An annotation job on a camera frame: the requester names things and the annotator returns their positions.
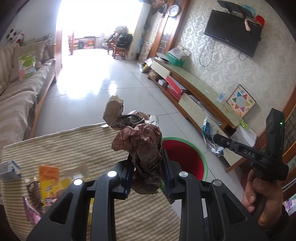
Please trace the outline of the striped beige table mat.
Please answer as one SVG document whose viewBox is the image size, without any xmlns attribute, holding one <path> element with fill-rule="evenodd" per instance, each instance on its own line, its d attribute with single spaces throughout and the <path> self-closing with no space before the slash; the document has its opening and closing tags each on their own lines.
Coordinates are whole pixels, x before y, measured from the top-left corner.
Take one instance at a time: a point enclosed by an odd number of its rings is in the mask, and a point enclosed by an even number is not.
<svg viewBox="0 0 296 241">
<path fill-rule="evenodd" d="M 21 168 L 19 180 L 2 183 L 4 209 L 13 232 L 25 240 L 33 229 L 27 220 L 22 198 L 27 196 L 26 179 L 39 174 L 39 166 L 57 167 L 60 174 L 86 165 L 86 180 L 95 180 L 127 158 L 127 152 L 114 151 L 111 142 L 117 131 L 90 125 L 32 138 L 5 146 L 1 161 L 14 161 Z M 140 195 L 130 192 L 126 200 L 116 200 L 115 222 L 118 240 L 178 240 L 180 218 L 163 192 Z"/>
</svg>

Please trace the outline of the striped beige sofa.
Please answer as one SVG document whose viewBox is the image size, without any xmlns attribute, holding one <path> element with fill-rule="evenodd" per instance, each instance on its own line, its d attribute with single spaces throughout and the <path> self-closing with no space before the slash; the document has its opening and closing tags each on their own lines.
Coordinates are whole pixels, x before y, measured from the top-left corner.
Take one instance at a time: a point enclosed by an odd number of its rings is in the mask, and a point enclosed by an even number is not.
<svg viewBox="0 0 296 241">
<path fill-rule="evenodd" d="M 1 147 L 33 137 L 47 91 L 55 80 L 55 59 L 44 60 L 45 41 L 26 46 L 13 43 L 1 49 Z M 19 78 L 18 60 L 36 56 L 37 70 Z"/>
</svg>

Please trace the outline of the white milk carton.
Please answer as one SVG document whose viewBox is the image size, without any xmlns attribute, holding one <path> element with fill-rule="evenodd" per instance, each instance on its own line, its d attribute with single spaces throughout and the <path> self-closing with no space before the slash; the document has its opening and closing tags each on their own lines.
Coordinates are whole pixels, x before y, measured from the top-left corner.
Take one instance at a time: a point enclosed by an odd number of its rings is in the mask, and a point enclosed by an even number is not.
<svg viewBox="0 0 296 241">
<path fill-rule="evenodd" d="M 0 179 L 3 182 L 10 182 L 21 178 L 21 168 L 13 160 L 0 164 Z"/>
</svg>

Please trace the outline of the plush toy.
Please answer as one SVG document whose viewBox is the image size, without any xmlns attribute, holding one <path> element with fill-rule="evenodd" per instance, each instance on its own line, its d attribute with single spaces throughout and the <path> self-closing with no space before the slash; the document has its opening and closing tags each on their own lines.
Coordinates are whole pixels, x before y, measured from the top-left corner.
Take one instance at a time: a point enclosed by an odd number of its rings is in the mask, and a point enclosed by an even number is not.
<svg viewBox="0 0 296 241">
<path fill-rule="evenodd" d="M 6 36 L 8 45 L 13 43 L 22 44 L 23 39 L 24 39 L 24 34 L 22 33 L 21 30 L 11 29 L 8 35 Z"/>
</svg>

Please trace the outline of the pink white wrapper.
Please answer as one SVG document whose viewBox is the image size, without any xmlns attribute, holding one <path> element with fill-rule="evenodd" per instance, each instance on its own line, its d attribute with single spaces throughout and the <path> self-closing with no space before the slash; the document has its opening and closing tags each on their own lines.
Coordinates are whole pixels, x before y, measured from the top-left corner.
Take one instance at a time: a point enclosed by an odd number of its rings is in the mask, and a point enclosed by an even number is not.
<svg viewBox="0 0 296 241">
<path fill-rule="evenodd" d="M 33 225 L 36 225 L 41 220 L 41 214 L 39 214 L 36 209 L 30 206 L 26 197 L 23 196 L 22 199 L 27 221 Z"/>
</svg>

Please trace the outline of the silver foil wrapper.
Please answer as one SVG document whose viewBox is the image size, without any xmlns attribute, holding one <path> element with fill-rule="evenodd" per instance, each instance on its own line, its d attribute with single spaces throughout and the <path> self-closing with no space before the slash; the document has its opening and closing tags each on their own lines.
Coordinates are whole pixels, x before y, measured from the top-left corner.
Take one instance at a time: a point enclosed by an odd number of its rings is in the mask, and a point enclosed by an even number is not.
<svg viewBox="0 0 296 241">
<path fill-rule="evenodd" d="M 210 152 L 220 157 L 224 155 L 224 148 L 214 142 L 214 136 L 218 133 L 218 129 L 208 122 L 208 116 L 206 116 L 202 125 L 202 136 L 205 145 Z"/>
</svg>

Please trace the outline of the green box on cabinet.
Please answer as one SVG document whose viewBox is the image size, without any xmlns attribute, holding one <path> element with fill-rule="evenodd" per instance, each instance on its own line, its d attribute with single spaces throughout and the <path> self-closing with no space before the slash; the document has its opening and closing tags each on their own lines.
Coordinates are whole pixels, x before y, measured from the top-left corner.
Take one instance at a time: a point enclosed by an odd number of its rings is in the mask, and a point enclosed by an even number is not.
<svg viewBox="0 0 296 241">
<path fill-rule="evenodd" d="M 185 62 L 184 60 L 180 60 L 180 59 L 176 58 L 175 56 L 173 56 L 169 52 L 166 53 L 166 57 L 168 58 L 169 62 L 175 66 L 182 67 L 184 65 L 184 62 Z"/>
</svg>

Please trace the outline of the beige sofa cushion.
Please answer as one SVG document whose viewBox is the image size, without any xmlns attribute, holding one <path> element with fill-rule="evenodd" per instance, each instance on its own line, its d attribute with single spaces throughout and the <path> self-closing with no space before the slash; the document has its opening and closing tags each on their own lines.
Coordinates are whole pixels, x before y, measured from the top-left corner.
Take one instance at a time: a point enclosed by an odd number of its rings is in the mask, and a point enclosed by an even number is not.
<svg viewBox="0 0 296 241">
<path fill-rule="evenodd" d="M 34 42 L 25 46 L 16 45 L 10 82 L 24 79 L 41 67 L 46 41 Z"/>
</svg>

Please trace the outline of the red bin green rim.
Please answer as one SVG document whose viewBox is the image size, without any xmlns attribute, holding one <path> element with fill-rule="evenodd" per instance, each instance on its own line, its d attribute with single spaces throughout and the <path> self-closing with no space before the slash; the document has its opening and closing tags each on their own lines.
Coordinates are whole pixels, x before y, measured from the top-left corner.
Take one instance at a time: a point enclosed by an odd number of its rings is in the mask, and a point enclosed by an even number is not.
<svg viewBox="0 0 296 241">
<path fill-rule="evenodd" d="M 171 161 L 178 162 L 183 171 L 206 181 L 208 166 L 203 153 L 191 142 L 177 137 L 163 138 L 163 148 Z"/>
</svg>

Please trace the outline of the black wall television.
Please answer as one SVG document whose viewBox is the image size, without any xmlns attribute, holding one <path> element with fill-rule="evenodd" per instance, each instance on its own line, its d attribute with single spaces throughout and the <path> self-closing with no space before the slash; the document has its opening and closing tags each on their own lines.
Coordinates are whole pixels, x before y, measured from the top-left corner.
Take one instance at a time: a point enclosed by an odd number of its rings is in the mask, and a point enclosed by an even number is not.
<svg viewBox="0 0 296 241">
<path fill-rule="evenodd" d="M 243 18 L 229 13 L 211 11 L 204 34 L 220 40 L 253 57 L 261 40 L 262 27 L 248 22 L 250 31 L 245 27 Z"/>
</svg>

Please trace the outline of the brown paper bag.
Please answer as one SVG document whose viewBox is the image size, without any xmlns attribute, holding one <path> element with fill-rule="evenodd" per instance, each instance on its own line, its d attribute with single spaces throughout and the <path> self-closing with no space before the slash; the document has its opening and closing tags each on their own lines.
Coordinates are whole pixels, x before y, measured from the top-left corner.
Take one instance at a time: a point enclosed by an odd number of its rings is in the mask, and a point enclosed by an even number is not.
<svg viewBox="0 0 296 241">
<path fill-rule="evenodd" d="M 132 189 L 143 195 L 157 194 L 162 181 L 163 135 L 155 115 L 124 111 L 124 101 L 116 95 L 108 100 L 103 119 L 118 131 L 111 143 L 114 151 L 127 151 L 135 167 Z"/>
</svg>

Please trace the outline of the chinese checkers board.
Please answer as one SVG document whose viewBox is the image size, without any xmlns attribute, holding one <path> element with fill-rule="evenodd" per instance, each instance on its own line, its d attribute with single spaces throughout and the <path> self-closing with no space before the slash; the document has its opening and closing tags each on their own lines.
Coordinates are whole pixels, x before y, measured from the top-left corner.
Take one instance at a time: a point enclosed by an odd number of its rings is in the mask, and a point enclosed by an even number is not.
<svg viewBox="0 0 296 241">
<path fill-rule="evenodd" d="M 256 105 L 254 98 L 245 90 L 242 85 L 238 85 L 234 92 L 227 99 L 227 104 L 241 117 L 245 117 Z"/>
</svg>

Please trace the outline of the brown chocolate wrapper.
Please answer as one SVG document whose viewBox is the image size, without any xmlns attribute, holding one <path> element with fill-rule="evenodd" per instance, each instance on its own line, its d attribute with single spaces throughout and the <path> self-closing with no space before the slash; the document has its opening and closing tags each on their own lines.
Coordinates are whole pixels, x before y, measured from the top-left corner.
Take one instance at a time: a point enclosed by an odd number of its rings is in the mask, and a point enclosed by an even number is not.
<svg viewBox="0 0 296 241">
<path fill-rule="evenodd" d="M 36 210 L 41 209 L 43 207 L 42 197 L 39 188 L 39 181 L 36 177 L 29 179 L 25 179 L 25 185 L 27 187 L 27 192 L 29 194 L 29 199 Z"/>
</svg>

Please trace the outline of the green pink snack bag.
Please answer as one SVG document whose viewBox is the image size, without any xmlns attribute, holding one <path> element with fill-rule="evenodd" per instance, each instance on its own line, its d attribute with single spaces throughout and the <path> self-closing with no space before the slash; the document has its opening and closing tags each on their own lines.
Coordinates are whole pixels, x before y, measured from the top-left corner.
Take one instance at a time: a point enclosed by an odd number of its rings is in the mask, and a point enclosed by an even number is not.
<svg viewBox="0 0 296 241">
<path fill-rule="evenodd" d="M 18 58 L 19 80 L 31 77 L 36 72 L 36 51 L 24 54 Z"/>
</svg>

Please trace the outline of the yellow orange snack packet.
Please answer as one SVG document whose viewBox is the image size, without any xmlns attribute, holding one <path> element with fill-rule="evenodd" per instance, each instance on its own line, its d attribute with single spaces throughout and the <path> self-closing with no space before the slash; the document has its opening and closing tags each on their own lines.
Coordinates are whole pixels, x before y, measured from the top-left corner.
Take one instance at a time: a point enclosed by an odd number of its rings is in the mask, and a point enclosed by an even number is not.
<svg viewBox="0 0 296 241">
<path fill-rule="evenodd" d="M 58 167 L 39 166 L 39 182 L 42 202 L 49 205 L 71 184 L 71 177 L 62 177 Z"/>
</svg>

